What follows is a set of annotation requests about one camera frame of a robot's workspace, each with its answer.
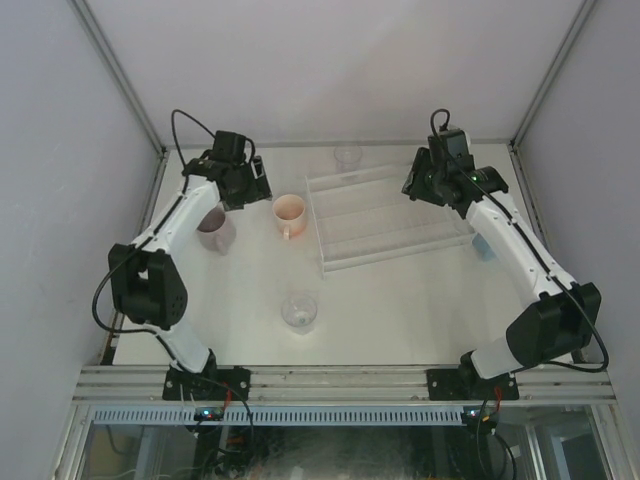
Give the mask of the pink ceramic mug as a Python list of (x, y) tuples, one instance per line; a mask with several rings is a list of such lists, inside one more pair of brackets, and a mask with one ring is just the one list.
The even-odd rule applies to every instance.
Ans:
[(290, 240), (305, 231), (307, 209), (305, 201), (300, 196), (280, 196), (273, 202), (272, 211), (277, 228), (285, 240)]

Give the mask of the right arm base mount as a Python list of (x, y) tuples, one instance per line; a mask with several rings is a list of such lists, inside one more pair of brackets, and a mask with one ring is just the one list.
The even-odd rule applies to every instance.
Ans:
[(471, 361), (471, 353), (460, 357), (457, 367), (438, 367), (426, 370), (429, 398), (434, 401), (462, 400), (518, 400), (516, 380), (508, 374), (482, 379)]

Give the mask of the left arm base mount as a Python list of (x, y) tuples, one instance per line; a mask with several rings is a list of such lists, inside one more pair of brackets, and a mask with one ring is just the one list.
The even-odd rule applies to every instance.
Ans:
[(251, 386), (251, 371), (240, 366), (219, 367), (213, 356), (205, 363), (204, 370), (193, 373), (172, 361), (166, 372), (162, 399), (165, 401), (247, 401)]

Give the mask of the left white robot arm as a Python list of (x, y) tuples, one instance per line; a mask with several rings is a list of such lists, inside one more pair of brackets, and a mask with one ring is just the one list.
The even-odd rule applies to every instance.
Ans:
[(176, 369), (214, 375), (215, 355), (186, 318), (189, 294), (177, 260), (211, 210), (240, 210), (272, 192), (254, 141), (229, 131), (217, 131), (212, 147), (186, 163), (182, 177), (159, 217), (131, 243), (111, 248), (106, 281), (115, 310), (135, 325), (120, 335), (149, 334)]

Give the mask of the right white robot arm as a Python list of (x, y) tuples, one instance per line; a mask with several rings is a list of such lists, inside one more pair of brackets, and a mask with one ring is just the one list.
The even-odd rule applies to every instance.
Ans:
[(493, 167), (478, 168), (462, 130), (431, 134), (418, 149), (402, 191), (411, 200), (449, 207), (488, 244), (508, 273), (522, 311), (505, 334), (468, 353), (463, 367), (489, 380), (560, 362), (597, 339), (601, 294), (579, 283), (525, 222)]

